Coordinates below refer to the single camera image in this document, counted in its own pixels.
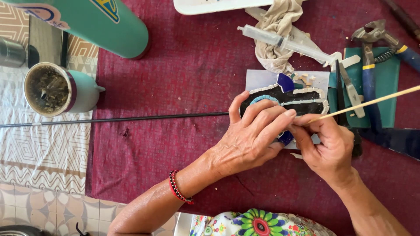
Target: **patterned tablecloth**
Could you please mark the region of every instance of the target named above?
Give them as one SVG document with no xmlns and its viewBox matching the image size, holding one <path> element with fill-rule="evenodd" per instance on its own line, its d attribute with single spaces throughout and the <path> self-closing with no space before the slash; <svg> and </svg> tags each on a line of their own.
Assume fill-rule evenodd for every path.
<svg viewBox="0 0 420 236">
<path fill-rule="evenodd" d="M 29 16 L 0 2 L 0 36 L 27 49 Z M 96 77 L 98 48 L 70 36 L 68 68 Z M 55 118 L 36 114 L 27 104 L 23 81 L 28 71 L 0 66 L 0 124 L 86 120 L 92 113 Z M 84 194 L 90 124 L 0 128 L 0 182 Z"/>
</svg>

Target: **hand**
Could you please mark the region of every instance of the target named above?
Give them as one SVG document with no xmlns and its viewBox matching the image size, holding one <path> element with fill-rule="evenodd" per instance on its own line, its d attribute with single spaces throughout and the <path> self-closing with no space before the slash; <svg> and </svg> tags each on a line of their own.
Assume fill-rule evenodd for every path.
<svg viewBox="0 0 420 236">
<path fill-rule="evenodd" d="M 346 188 L 358 176 L 351 165 L 354 134 L 339 126 L 332 117 L 304 125 L 321 116 L 306 114 L 297 117 L 289 131 L 308 166 L 333 189 Z M 314 145 L 312 134 L 318 134 L 321 144 Z"/>
<path fill-rule="evenodd" d="M 296 117 L 294 109 L 286 110 L 277 102 L 264 99 L 250 105 L 241 119 L 239 107 L 249 96 L 238 95 L 229 108 L 231 124 L 222 139 L 211 148 L 211 166 L 225 177 L 257 166 L 277 156 L 284 147 L 273 142 Z"/>
</svg>

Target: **maroon cloth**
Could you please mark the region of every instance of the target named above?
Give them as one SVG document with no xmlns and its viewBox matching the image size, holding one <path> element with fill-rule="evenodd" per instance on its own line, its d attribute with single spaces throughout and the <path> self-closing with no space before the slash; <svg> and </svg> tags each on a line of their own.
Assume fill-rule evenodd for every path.
<svg viewBox="0 0 420 236">
<path fill-rule="evenodd" d="M 139 61 L 100 50 L 97 80 L 107 91 L 94 118 L 227 111 L 245 88 L 247 69 L 262 69 L 253 40 L 236 29 L 257 23 L 244 10 L 183 16 L 171 0 L 124 2 L 148 26 L 152 47 Z M 419 1 L 399 3 L 414 19 L 420 17 Z M 302 6 L 304 14 L 294 24 L 309 32 L 324 52 L 356 47 L 346 37 L 381 18 L 387 19 L 388 30 L 419 52 L 418 42 L 379 0 L 310 0 Z M 327 70 L 299 55 L 290 62 L 297 70 Z M 399 90 L 419 83 L 416 71 L 402 63 Z M 419 98 L 418 92 L 398 98 L 396 127 L 420 128 Z M 228 126 L 226 116 L 92 125 L 86 194 L 128 203 L 215 145 Z M 420 231 L 420 162 L 367 141 L 363 149 L 363 156 L 353 161 L 363 181 L 412 234 Z M 338 235 L 354 234 L 337 195 L 288 152 L 207 187 L 194 197 L 194 205 L 180 210 L 216 215 L 255 207 L 305 216 Z"/>
</svg>

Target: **yellow band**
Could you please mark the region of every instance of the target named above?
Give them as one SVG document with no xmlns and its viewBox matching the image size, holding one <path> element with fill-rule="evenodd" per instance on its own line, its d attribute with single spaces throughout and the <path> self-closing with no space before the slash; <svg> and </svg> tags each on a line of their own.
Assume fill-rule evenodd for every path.
<svg viewBox="0 0 420 236">
<path fill-rule="evenodd" d="M 375 64 L 363 66 L 364 70 L 375 68 Z"/>
<path fill-rule="evenodd" d="M 404 45 L 404 46 L 402 46 L 402 48 L 401 48 L 400 50 L 398 50 L 396 53 L 397 53 L 397 54 L 400 54 L 400 53 L 404 52 L 405 50 L 407 50 L 407 48 L 408 48 L 408 47 Z"/>
</svg>

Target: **red beaded bracelet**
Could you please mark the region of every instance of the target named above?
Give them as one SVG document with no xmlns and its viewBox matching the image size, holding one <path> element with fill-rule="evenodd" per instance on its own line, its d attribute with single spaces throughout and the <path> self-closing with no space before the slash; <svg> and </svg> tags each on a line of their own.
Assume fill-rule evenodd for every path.
<svg viewBox="0 0 420 236">
<path fill-rule="evenodd" d="M 192 200 L 192 197 L 190 198 L 185 198 L 178 190 L 178 187 L 176 186 L 175 183 L 175 174 L 178 172 L 179 170 L 173 170 L 169 173 L 169 185 L 171 186 L 171 190 L 172 193 L 181 201 L 184 201 L 190 205 L 194 204 L 194 201 Z"/>
</svg>

